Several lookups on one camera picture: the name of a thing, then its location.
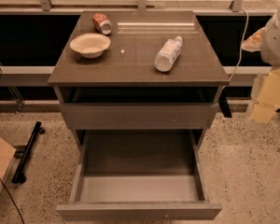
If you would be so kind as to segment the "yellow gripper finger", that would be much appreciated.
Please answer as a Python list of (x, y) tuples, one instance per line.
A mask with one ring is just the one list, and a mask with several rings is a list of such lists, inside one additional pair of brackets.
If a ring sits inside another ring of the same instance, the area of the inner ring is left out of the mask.
[(256, 52), (261, 50), (262, 37), (266, 29), (264, 27), (258, 29), (242, 44), (242, 49), (248, 52)]
[(280, 68), (266, 75), (257, 75), (252, 86), (251, 102), (246, 110), (245, 124), (259, 129), (267, 124), (280, 108)]

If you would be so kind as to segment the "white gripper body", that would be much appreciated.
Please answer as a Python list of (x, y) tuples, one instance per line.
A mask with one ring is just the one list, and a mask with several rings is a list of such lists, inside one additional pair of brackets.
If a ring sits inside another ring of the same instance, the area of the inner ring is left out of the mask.
[(272, 66), (280, 66), (280, 8), (264, 27), (260, 55), (264, 62)]

